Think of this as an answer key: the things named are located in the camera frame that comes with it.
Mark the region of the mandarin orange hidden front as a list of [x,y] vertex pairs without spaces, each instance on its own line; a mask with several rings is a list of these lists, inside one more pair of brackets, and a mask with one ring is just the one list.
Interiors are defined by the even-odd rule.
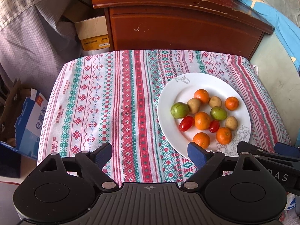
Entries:
[[232,132],[227,127],[222,127],[216,132],[216,140],[222,144],[227,145],[232,141]]

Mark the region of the red cherry tomato small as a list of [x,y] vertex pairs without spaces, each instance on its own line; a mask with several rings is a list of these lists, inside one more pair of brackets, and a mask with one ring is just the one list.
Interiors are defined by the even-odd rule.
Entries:
[[220,121],[218,121],[218,120],[211,121],[210,126],[209,126],[209,131],[211,133],[217,132],[219,128],[220,128]]

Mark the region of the red cherry tomato large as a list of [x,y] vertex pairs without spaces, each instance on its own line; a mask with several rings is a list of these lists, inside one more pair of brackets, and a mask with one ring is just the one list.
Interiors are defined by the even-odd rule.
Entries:
[[179,124],[179,130],[181,132],[185,132],[189,130],[194,125],[194,118],[192,116],[186,116],[183,118],[181,123]]

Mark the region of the brown longan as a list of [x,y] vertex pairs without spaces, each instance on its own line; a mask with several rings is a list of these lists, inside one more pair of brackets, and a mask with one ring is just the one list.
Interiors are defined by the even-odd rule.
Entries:
[[189,108],[189,113],[190,114],[196,114],[200,110],[201,101],[197,98],[192,98],[192,99],[187,101],[187,105],[188,105],[188,108]]
[[209,99],[209,102],[208,102],[209,106],[211,108],[214,108],[214,107],[222,107],[222,101],[219,97],[217,96],[212,96],[210,99]]
[[225,127],[230,129],[231,131],[236,130],[238,126],[239,126],[239,123],[234,116],[230,116],[226,119]]

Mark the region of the green fruit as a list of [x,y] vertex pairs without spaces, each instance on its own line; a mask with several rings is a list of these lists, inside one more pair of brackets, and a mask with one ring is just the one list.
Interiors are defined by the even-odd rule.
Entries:
[[213,119],[223,121],[227,118],[227,112],[221,107],[213,107],[210,111],[210,115]]
[[184,118],[189,113],[188,105],[182,102],[174,103],[170,109],[170,113],[175,119]]

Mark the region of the mandarin orange top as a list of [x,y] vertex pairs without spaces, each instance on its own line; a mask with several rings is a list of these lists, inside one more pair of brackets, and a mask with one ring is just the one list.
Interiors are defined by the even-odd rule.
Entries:
[[194,98],[199,99],[202,104],[208,104],[210,100],[209,93],[205,89],[195,91]]

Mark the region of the patterned striped tablecloth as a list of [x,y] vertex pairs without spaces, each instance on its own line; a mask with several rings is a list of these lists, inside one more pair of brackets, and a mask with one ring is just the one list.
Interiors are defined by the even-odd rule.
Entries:
[[95,150],[109,142],[104,171],[116,182],[183,182],[196,170],[176,152],[159,126],[157,104],[173,78],[199,72],[232,86],[250,113],[241,130],[250,142],[273,151],[290,137],[254,68],[241,56],[188,50],[129,50],[85,56],[66,63],[45,112],[38,161]]

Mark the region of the blue white carton box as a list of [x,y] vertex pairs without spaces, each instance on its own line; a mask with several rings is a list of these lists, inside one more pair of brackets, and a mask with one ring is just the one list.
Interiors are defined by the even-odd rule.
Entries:
[[1,145],[36,160],[48,101],[16,80],[1,115]]

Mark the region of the open cardboard box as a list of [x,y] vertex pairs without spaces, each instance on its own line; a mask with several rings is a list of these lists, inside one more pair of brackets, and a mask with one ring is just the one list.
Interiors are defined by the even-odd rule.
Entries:
[[101,12],[79,0],[71,0],[64,17],[74,23],[84,52],[109,50],[106,18]]

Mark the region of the checkered grey curtain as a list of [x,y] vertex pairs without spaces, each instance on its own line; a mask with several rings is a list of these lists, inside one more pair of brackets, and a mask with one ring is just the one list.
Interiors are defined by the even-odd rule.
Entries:
[[49,97],[63,65],[80,56],[71,0],[1,0],[1,79],[19,79]]

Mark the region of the dark wooden cabinet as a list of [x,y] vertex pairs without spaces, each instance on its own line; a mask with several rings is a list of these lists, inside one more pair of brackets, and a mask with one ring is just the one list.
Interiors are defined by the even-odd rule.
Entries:
[[274,27],[238,0],[91,0],[112,50],[183,49],[250,59]]

